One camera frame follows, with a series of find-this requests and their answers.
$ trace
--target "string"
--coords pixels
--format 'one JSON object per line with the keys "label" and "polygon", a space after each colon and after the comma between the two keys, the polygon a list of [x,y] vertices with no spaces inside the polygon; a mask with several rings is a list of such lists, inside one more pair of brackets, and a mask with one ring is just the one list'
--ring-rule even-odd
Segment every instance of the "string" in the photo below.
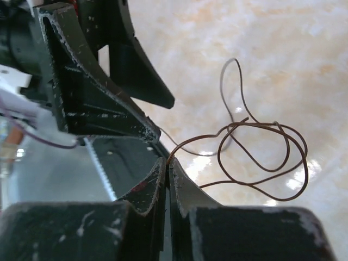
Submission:
{"label": "string", "polygon": [[[240,93],[241,93],[241,98],[242,98],[242,102],[243,102],[243,106],[245,108],[245,110],[247,111],[249,117],[254,121],[254,122],[247,122],[249,120],[249,117],[246,117],[245,119],[243,119],[242,121],[240,122],[235,122],[233,120],[233,115],[231,113],[231,111],[229,110],[228,106],[227,106],[227,103],[225,101],[225,96],[223,94],[223,75],[226,71],[226,68],[227,66],[231,63],[235,61],[236,64],[237,64],[237,67],[238,67],[238,70],[239,70],[239,77],[240,77]],[[172,158],[174,157],[175,153],[182,149],[190,154],[193,154],[193,155],[197,155],[197,156],[214,156],[216,155],[217,156],[217,162],[219,163],[219,166],[221,168],[221,170],[224,172],[224,174],[226,175],[226,177],[228,178],[228,180],[226,181],[217,181],[217,182],[211,182],[211,183],[208,183],[208,184],[205,184],[205,185],[202,185],[200,186],[200,188],[206,188],[206,187],[210,187],[210,186],[213,186],[213,185],[217,185],[217,184],[224,184],[224,183],[234,183],[234,184],[239,184],[239,185],[243,185],[243,186],[246,186],[246,187],[249,187],[249,188],[252,188],[252,189],[255,189],[257,191],[259,191],[260,193],[264,194],[265,196],[273,199],[273,200],[276,200],[276,201],[290,201],[290,200],[294,200],[296,199],[297,197],[299,197],[303,192],[304,190],[306,189],[307,185],[308,185],[308,181],[309,181],[309,174],[308,174],[308,166],[307,166],[307,161],[306,161],[306,158],[307,158],[307,154],[308,154],[308,147],[307,147],[307,144],[306,144],[306,141],[305,139],[303,138],[303,136],[295,129],[293,129],[292,127],[290,126],[287,126],[287,125],[283,125],[283,124],[280,124],[276,121],[274,121],[273,123],[267,123],[267,122],[259,122],[254,116],[253,114],[250,112],[249,108],[247,107],[246,105],[246,102],[245,102],[245,97],[244,97],[244,90],[243,90],[243,76],[242,76],[242,72],[241,72],[241,67],[240,67],[240,64],[238,62],[238,60],[236,58],[232,58],[230,60],[228,60],[223,68],[222,68],[222,71],[221,71],[221,74],[220,74],[220,94],[221,94],[221,97],[222,97],[222,100],[223,100],[223,103],[226,107],[226,109],[228,110],[229,112],[229,115],[232,119],[232,123],[222,127],[216,134],[206,134],[206,135],[200,135],[200,136],[196,136],[196,137],[193,137],[191,139],[188,139],[184,142],[181,142],[180,144],[177,144],[174,139],[172,137],[170,137],[168,135],[167,132],[164,132],[172,142],[174,142],[174,144],[176,145],[176,147],[174,148],[174,150],[170,153],[169,157],[168,157],[168,160],[167,160],[167,165],[170,164]],[[278,135],[281,135],[282,137],[284,137],[284,141],[285,141],[285,146],[286,146],[286,155],[285,155],[285,158],[283,160],[283,162],[281,163],[281,165],[275,169],[267,169],[265,168],[263,165],[261,165],[259,162],[257,162],[255,160],[255,158],[251,155],[251,153],[238,141],[238,139],[232,135],[234,133],[234,131],[240,127],[240,126],[248,126],[248,127],[254,127],[254,128],[259,128],[259,129],[265,129],[267,131],[271,131],[273,133],[276,133]],[[288,133],[286,133],[284,131],[284,129],[287,129],[291,132],[293,132],[294,134],[296,134],[296,136],[298,136],[302,142],[302,145],[303,145],[303,148],[301,147],[301,145],[299,144],[299,142],[293,138],[291,135],[289,135]],[[191,142],[194,142],[194,141],[197,141],[197,140],[202,140],[202,139],[208,139],[208,138],[217,138],[224,130],[227,130],[227,134],[222,138],[220,144],[219,144],[219,148],[217,150],[217,152],[213,153],[213,154],[210,154],[210,155],[202,155],[202,154],[199,154],[199,153],[195,153],[195,152],[192,152],[190,150],[187,150],[185,149],[183,146],[191,143]],[[225,167],[223,166],[222,162],[221,162],[221,153],[227,149],[228,147],[228,144],[227,146],[223,146],[225,141],[229,139],[229,144],[231,143],[231,141],[233,140],[234,143],[236,143],[249,157],[250,159],[259,167],[261,168],[262,170],[266,171],[266,172],[269,172],[269,173],[274,173],[274,172],[277,172],[281,169],[284,168],[284,166],[286,165],[286,163],[288,162],[289,160],[289,157],[290,157],[290,141],[295,145],[295,147],[298,149],[300,155],[301,155],[301,160],[293,167],[291,167],[290,169],[288,170],[285,170],[285,171],[282,171],[281,173],[278,173],[278,174],[274,174],[273,176],[271,177],[268,177],[268,178],[264,178],[264,179],[261,179],[259,181],[256,181],[256,182],[242,182],[242,181],[238,181],[236,180],[235,178],[233,178],[228,172],[227,170],[225,169]],[[266,191],[260,189],[259,187],[257,187],[257,185],[260,185],[264,182],[267,182],[267,181],[270,181],[272,179],[275,179],[275,178],[278,178],[280,176],[284,176],[290,172],[292,172],[293,170],[297,169],[300,165],[303,165],[303,169],[304,169],[304,182],[303,182],[303,185],[301,187],[301,189],[293,196],[291,197],[287,197],[287,198],[280,198],[280,197],[275,197],[269,193],[267,193]]]}

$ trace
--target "brown wire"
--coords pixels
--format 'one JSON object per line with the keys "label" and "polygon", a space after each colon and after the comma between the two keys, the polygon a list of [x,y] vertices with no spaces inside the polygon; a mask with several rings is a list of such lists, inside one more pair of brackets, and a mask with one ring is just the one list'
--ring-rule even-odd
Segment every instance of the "brown wire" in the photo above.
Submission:
{"label": "brown wire", "polygon": [[[231,113],[231,111],[229,110],[227,104],[226,104],[226,101],[225,101],[225,98],[224,98],[224,95],[223,95],[223,91],[222,91],[222,85],[223,85],[223,74],[227,68],[227,66],[231,63],[235,61],[237,66],[238,66],[238,70],[239,70],[239,76],[240,76],[240,93],[241,93],[241,98],[242,98],[242,101],[243,101],[243,106],[245,108],[245,110],[247,111],[247,113],[249,114],[250,118],[254,121],[254,123],[252,122],[247,122],[249,120],[249,117],[243,119],[241,122],[234,122],[233,120],[233,115]],[[197,156],[214,156],[214,155],[217,155],[217,162],[219,163],[219,166],[220,168],[222,169],[222,171],[224,172],[224,174],[227,176],[227,178],[229,180],[227,181],[217,181],[217,182],[211,182],[211,183],[208,183],[208,184],[205,184],[205,185],[202,185],[200,186],[200,188],[206,188],[206,187],[209,187],[209,186],[212,186],[212,185],[217,185],[217,184],[223,184],[223,183],[235,183],[235,184],[239,184],[239,185],[243,185],[243,186],[247,186],[249,188],[252,188],[252,189],[255,189],[259,192],[261,192],[262,194],[266,195],[267,197],[273,199],[273,200],[276,200],[276,201],[290,201],[290,200],[294,200],[295,198],[299,197],[303,192],[304,190],[306,189],[307,185],[308,185],[308,181],[309,181],[309,175],[308,175],[308,166],[307,166],[307,161],[306,161],[306,158],[307,158],[307,154],[308,154],[308,147],[307,147],[307,144],[306,144],[306,141],[305,139],[303,138],[303,136],[295,129],[287,126],[287,125],[283,125],[283,124],[279,124],[278,122],[273,122],[273,123],[264,123],[264,122],[259,122],[253,115],[252,113],[249,111],[247,105],[246,105],[246,102],[245,102],[245,97],[244,97],[244,91],[243,91],[243,78],[242,78],[242,72],[241,72],[241,67],[240,67],[240,64],[238,62],[238,60],[236,58],[232,58],[230,59],[229,61],[227,61],[223,68],[222,68],[222,71],[221,71],[221,75],[220,75],[220,94],[221,94],[221,97],[222,97],[222,100],[223,100],[223,103],[231,117],[231,120],[232,120],[232,123],[230,123],[229,125],[227,126],[224,126],[223,128],[221,128],[216,134],[206,134],[206,135],[200,135],[200,136],[196,136],[196,137],[193,137],[191,139],[188,139],[184,142],[181,142],[180,144],[177,144],[172,137],[170,137],[170,135],[168,135],[167,132],[165,132],[163,129],[161,129],[169,138],[172,142],[174,142],[174,144],[176,145],[176,147],[174,148],[174,150],[170,153],[169,157],[168,157],[168,160],[167,160],[167,165],[170,164],[170,161],[172,160],[172,158],[174,157],[174,154],[179,150],[179,149],[182,149],[190,154],[193,154],[193,155],[197,155]],[[265,129],[267,131],[271,131],[271,132],[274,132],[274,133],[277,133],[279,135],[281,135],[282,137],[284,137],[284,141],[285,141],[285,145],[286,145],[286,155],[285,155],[285,159],[283,160],[283,163],[275,168],[275,169],[267,169],[265,168],[264,166],[262,166],[260,163],[258,163],[255,158],[251,155],[251,153],[236,139],[236,137],[234,135],[232,135],[234,133],[234,131],[240,127],[240,126],[249,126],[249,127],[254,127],[254,128],[259,128],[259,129]],[[202,154],[199,154],[199,153],[195,153],[195,152],[192,152],[190,150],[187,150],[185,148],[183,148],[183,146],[191,143],[191,142],[194,142],[194,141],[197,141],[197,140],[202,140],[202,139],[207,139],[207,138],[216,138],[218,137],[224,130],[227,130],[227,134],[222,138],[220,144],[219,144],[219,149],[216,153],[213,153],[213,154],[210,154],[210,155],[202,155]],[[293,138],[291,135],[287,134],[284,129],[287,129],[287,130],[290,130],[291,132],[295,133],[300,139],[301,139],[301,142],[303,143],[303,148],[301,147],[301,145],[297,142],[297,140],[295,138]],[[271,177],[268,177],[268,178],[264,178],[264,179],[261,179],[260,181],[257,181],[257,182],[251,182],[251,183],[246,183],[246,182],[242,182],[242,181],[238,181],[236,179],[234,179],[227,171],[226,169],[224,168],[222,162],[221,162],[221,153],[227,149],[227,147],[229,146],[229,144],[227,144],[225,147],[223,146],[225,141],[228,139],[228,138],[231,138],[229,140],[229,144],[231,143],[231,141],[233,140],[250,158],[251,160],[259,167],[261,168],[262,170],[266,171],[266,172],[270,172],[270,173],[273,173],[273,172],[277,172],[281,169],[283,169],[283,167],[286,165],[286,163],[288,162],[289,160],[289,157],[290,157],[290,142],[291,141],[296,147],[297,149],[299,150],[300,154],[301,154],[301,160],[293,167],[291,167],[290,169],[286,170],[286,171],[283,171],[281,173],[278,173],[278,174],[275,174]],[[301,187],[301,189],[294,195],[294,196],[291,196],[291,197],[288,197],[288,198],[279,198],[279,197],[275,197],[275,196],[272,196],[270,195],[269,193],[265,192],[264,190],[258,188],[256,185],[259,185],[261,183],[264,183],[264,182],[267,182],[267,181],[270,181],[272,179],[275,179],[275,178],[278,178],[280,176],[284,176],[285,174],[288,174],[290,172],[292,172],[293,170],[295,170],[297,167],[299,167],[301,164],[303,164],[303,168],[304,168],[304,182],[303,182],[303,185]]]}

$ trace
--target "floor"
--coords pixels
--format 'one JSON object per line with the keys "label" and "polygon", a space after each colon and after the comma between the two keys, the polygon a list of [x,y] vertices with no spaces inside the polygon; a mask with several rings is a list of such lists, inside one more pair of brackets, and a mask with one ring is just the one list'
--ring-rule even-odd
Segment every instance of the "floor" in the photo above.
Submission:
{"label": "floor", "polygon": [[[263,122],[296,128],[309,146],[310,183],[288,203],[257,191],[226,184],[206,192],[226,205],[300,206],[322,221],[339,260],[348,255],[348,2],[345,0],[132,0],[136,36],[150,61],[176,97],[167,110],[138,102],[177,141],[215,133],[229,123],[219,94],[224,62],[236,57],[244,73],[249,109]],[[246,116],[238,72],[226,72],[225,93],[236,120]],[[268,167],[280,164],[284,141],[263,130],[240,128],[236,137]],[[173,143],[163,135],[169,150]],[[219,140],[187,146],[210,153]],[[298,152],[290,164],[299,160]],[[176,156],[199,185],[226,179],[216,157]],[[222,156],[231,175],[255,181],[268,174],[232,145]],[[275,196],[290,196],[303,183],[303,168],[262,185]]]}

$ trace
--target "marble surface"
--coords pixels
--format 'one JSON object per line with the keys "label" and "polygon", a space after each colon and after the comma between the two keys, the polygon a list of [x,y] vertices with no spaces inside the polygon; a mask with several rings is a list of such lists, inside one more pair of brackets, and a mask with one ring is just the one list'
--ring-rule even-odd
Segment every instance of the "marble surface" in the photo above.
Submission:
{"label": "marble surface", "polygon": [[[130,12],[150,61],[176,97],[167,110],[137,103],[175,140],[215,133],[229,123],[219,95],[219,74],[230,57],[241,62],[245,98],[258,120],[274,120],[300,131],[309,147],[310,183],[298,199],[279,203],[234,184],[206,188],[227,205],[302,206],[324,224],[339,260],[348,255],[348,2],[345,0],[132,0]],[[225,93],[236,120],[246,116],[238,71],[226,72]],[[240,128],[236,137],[268,167],[285,155],[282,138]],[[165,146],[173,143],[163,134]],[[219,140],[187,146],[214,152]],[[300,156],[293,150],[289,164]],[[176,154],[199,185],[226,179],[215,157]],[[232,145],[222,161],[231,175],[255,181],[268,174]],[[303,168],[260,187],[290,196],[303,183]]]}

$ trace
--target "beige marble tabletop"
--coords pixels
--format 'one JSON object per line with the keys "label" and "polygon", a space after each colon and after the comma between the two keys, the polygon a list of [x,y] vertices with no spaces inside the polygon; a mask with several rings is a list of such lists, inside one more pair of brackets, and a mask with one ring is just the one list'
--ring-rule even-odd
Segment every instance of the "beige marble tabletop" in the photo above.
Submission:
{"label": "beige marble tabletop", "polygon": [[[279,203],[250,188],[216,185],[206,192],[226,205],[302,206],[324,224],[339,260],[348,255],[348,1],[346,0],[129,0],[136,36],[176,98],[171,110],[138,102],[175,140],[215,133],[229,123],[219,94],[224,62],[236,57],[245,98],[258,120],[300,131],[309,147],[310,182],[298,199]],[[246,116],[236,65],[225,76],[228,105]],[[284,140],[264,130],[240,128],[236,137],[267,167],[285,156]],[[174,144],[163,134],[165,146]],[[219,140],[188,148],[214,152]],[[197,184],[224,180],[216,157],[176,154]],[[300,155],[293,150],[289,166]],[[269,174],[232,145],[222,156],[231,175],[255,181]],[[303,184],[303,168],[260,187],[286,197]]]}

